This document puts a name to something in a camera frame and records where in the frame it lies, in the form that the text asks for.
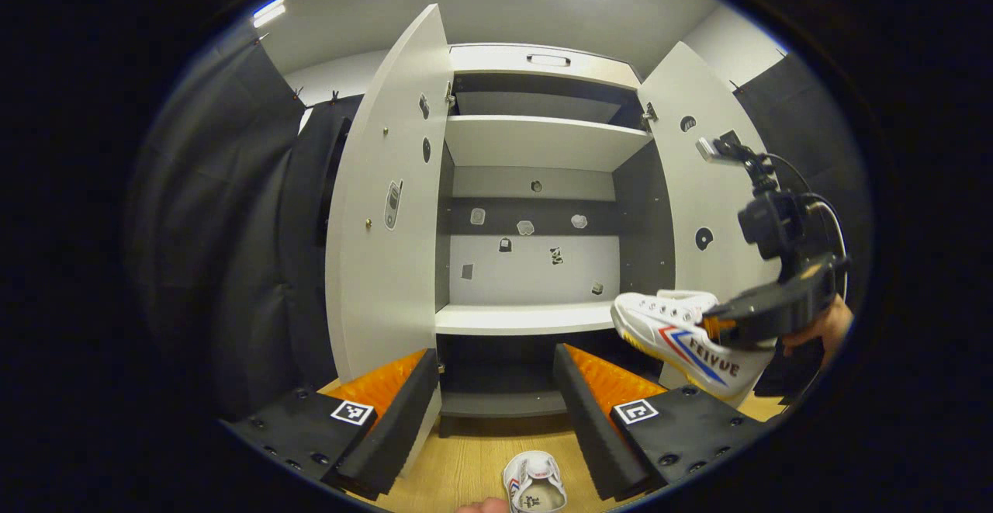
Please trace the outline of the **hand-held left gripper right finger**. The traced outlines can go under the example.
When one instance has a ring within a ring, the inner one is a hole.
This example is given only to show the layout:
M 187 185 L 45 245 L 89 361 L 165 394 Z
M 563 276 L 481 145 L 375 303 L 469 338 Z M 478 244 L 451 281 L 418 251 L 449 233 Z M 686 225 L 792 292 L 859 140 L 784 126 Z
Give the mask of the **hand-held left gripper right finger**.
M 666 389 L 572 345 L 555 347 L 553 376 L 603 499 L 702 477 L 769 429 L 692 383 Z

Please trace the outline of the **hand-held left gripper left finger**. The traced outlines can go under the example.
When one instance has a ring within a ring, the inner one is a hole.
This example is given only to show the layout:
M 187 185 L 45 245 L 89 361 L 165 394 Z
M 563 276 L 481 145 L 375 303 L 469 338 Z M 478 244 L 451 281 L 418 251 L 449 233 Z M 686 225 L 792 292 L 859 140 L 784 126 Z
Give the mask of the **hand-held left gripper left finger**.
M 288 390 L 224 427 L 284 470 L 375 501 L 407 465 L 437 388 L 437 352 L 421 349 L 326 393 Z

